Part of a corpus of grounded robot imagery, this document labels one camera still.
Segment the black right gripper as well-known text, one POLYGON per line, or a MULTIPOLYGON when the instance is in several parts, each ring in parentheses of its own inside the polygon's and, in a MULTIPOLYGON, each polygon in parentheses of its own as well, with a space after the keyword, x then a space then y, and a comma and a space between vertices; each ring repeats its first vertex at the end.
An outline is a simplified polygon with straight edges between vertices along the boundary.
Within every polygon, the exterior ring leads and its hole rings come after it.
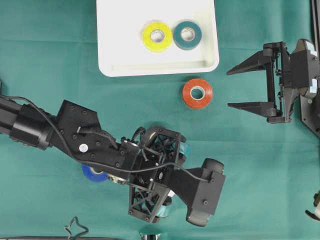
POLYGON ((293 88, 290 53, 286 44, 281 42, 265 43, 263 51, 258 51, 242 63, 230 69, 226 74, 234 75, 246 72, 263 71, 267 64, 275 70, 279 77, 280 92, 278 93, 280 109, 277 110, 274 102, 255 101, 228 103, 231 108, 244 110, 267 118, 268 123, 289 123, 294 111, 294 104, 299 91, 293 88))

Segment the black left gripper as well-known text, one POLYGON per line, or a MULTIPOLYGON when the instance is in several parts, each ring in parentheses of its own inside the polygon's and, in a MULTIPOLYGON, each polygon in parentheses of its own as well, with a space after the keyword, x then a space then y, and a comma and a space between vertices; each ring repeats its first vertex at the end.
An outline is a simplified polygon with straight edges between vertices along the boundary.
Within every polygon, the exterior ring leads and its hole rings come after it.
POLYGON ((162 182, 173 166, 162 165, 184 165, 190 155, 190 146, 181 133, 164 127, 148 145, 144 140, 123 139, 121 142, 142 147, 134 159, 134 172, 128 175, 127 180, 119 179, 120 184, 129 185, 128 214, 146 223, 158 223, 169 216, 172 205, 165 203, 170 189, 162 186, 162 182))

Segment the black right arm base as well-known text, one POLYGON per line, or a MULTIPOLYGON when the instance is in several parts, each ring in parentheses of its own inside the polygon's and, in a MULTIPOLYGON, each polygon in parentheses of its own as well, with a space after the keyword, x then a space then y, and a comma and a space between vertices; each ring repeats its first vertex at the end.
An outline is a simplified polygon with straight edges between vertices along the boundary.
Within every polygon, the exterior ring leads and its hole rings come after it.
POLYGON ((313 99, 300 96, 301 121, 320 138, 320 93, 313 99))

